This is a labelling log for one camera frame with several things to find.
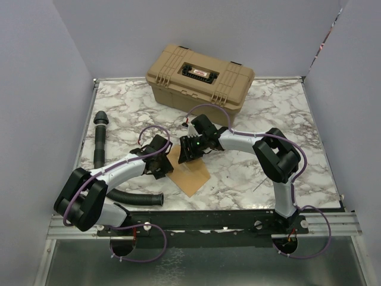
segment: white marble surface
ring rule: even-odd
[[[181,126],[185,113],[154,100],[144,79],[103,81],[92,112],[81,164],[92,169],[95,127],[94,115],[104,110],[110,120],[107,132],[107,162],[124,157],[136,148],[139,132],[157,124],[170,131],[171,141],[179,143],[186,135]],[[308,167],[295,182],[296,200],[300,206],[339,207],[335,190],[316,126],[311,117],[301,83],[298,80],[255,80],[246,97],[234,128],[248,132],[265,132],[279,128],[307,154]],[[149,141],[152,131],[147,131]],[[164,206],[132,207],[129,210],[236,210],[274,207],[272,182],[263,174],[255,156],[237,151],[212,152],[204,156],[211,179],[188,198],[169,178],[155,180],[141,176],[123,183],[120,190],[135,193],[163,192]]]

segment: white wall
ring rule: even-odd
[[[349,0],[305,81],[344,203],[381,282],[381,2]]]
[[[168,43],[257,76],[305,76],[345,2],[54,0],[95,77],[144,76]]]
[[[0,7],[0,284],[31,285],[92,77],[51,0]]]

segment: toolbox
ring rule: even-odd
[[[221,61],[188,48],[168,45],[146,74],[158,103],[188,112],[199,104],[224,108],[233,123],[254,80],[254,71],[241,64]],[[216,124],[227,126],[226,116],[213,107],[200,107]]]

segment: cardboard sheet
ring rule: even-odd
[[[167,156],[173,166],[173,172],[169,173],[167,176],[188,197],[191,197],[210,179],[210,174],[201,158],[179,165],[177,163],[179,157],[180,146],[173,146]]]

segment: black pipe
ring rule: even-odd
[[[105,143],[106,143],[106,125],[108,124],[107,114],[99,111],[95,115],[95,149],[94,149],[94,168],[98,169],[105,165]],[[118,189],[112,189],[106,195],[110,200],[122,204],[131,204],[133,206],[162,206],[164,204],[164,194],[131,194]]]

